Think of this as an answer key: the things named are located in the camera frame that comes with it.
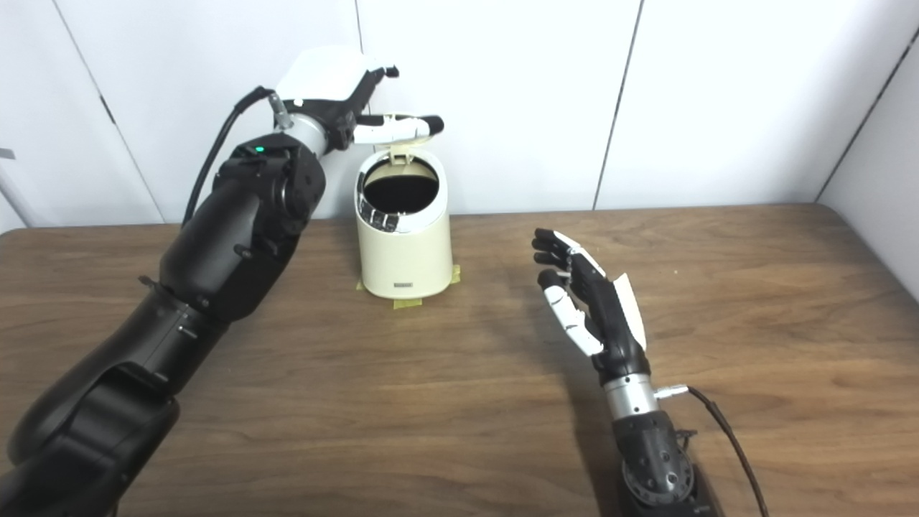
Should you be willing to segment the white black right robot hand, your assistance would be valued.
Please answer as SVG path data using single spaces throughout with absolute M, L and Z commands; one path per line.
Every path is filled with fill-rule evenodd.
M 533 259 L 537 282 L 567 337 L 591 359 L 601 383 L 652 373 L 614 282 L 593 256 L 563 233 L 538 227 Z

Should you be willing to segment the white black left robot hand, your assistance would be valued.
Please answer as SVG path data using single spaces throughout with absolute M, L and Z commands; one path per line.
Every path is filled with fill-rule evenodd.
M 384 79 L 399 78 L 393 63 L 355 48 L 303 50 L 269 97 L 275 130 L 322 156 L 351 145 L 398 145 L 430 139 L 445 130 L 437 115 L 367 114 Z

